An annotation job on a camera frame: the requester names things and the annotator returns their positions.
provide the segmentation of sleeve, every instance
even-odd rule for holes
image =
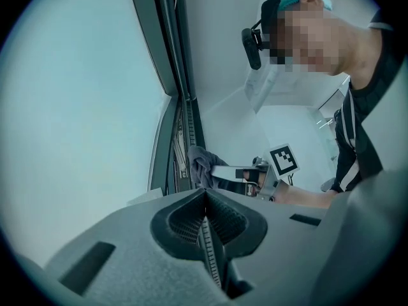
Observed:
[[[336,139],[339,146],[339,158],[337,161],[336,177],[331,189],[342,193],[352,190],[361,181],[361,176],[356,153],[344,138],[342,119],[337,117],[336,120]]]

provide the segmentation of man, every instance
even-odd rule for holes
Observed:
[[[300,64],[308,71],[350,76],[349,91],[336,123],[339,161],[325,193],[311,193],[281,182],[278,203],[327,208],[333,197],[382,170],[361,123],[392,83],[404,57],[396,34],[378,11],[368,29],[355,27],[331,12],[329,0],[267,0],[261,26],[269,35],[271,61]],[[262,186],[265,174],[259,176]]]

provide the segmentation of black t-shirt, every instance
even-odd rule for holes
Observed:
[[[354,90],[351,82],[349,82],[349,90],[343,102],[346,133],[348,138],[352,138],[354,135],[349,96],[351,94],[354,104],[356,130],[354,149],[350,141],[346,141],[341,115],[336,117],[336,138],[340,153],[336,178],[331,189],[339,193],[352,190],[361,180],[376,175],[383,169],[377,152],[361,123],[387,91],[404,58],[404,53],[399,48],[398,38],[392,28],[387,25],[381,11],[376,13],[370,26],[381,30],[383,44],[380,58],[367,87]]]

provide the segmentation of ear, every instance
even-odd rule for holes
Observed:
[[[320,8],[324,7],[323,0],[300,0],[300,3],[311,4]]]

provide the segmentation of person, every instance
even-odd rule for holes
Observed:
[[[325,193],[312,193],[281,182],[273,196],[277,203],[328,208],[336,194],[382,170],[361,123],[392,83],[404,54],[383,11],[368,28],[359,28],[337,18],[331,8],[329,0],[267,0],[262,5],[261,27],[269,36],[271,62],[350,76],[335,127],[339,158],[334,184]],[[264,179],[261,173],[260,186]]]

